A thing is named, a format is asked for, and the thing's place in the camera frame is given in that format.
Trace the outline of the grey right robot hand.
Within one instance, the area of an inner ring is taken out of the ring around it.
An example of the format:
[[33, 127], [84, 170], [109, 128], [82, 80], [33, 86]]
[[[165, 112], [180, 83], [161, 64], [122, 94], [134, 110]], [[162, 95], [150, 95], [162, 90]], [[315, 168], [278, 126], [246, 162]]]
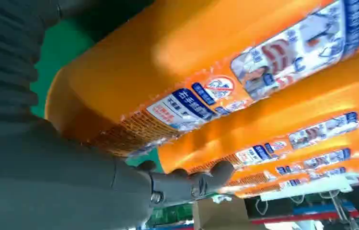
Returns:
[[62, 137], [31, 112], [35, 64], [48, 28], [94, 0], [0, 0], [0, 230], [123, 230], [155, 207], [188, 203], [225, 185], [234, 167], [188, 175], [138, 168]]

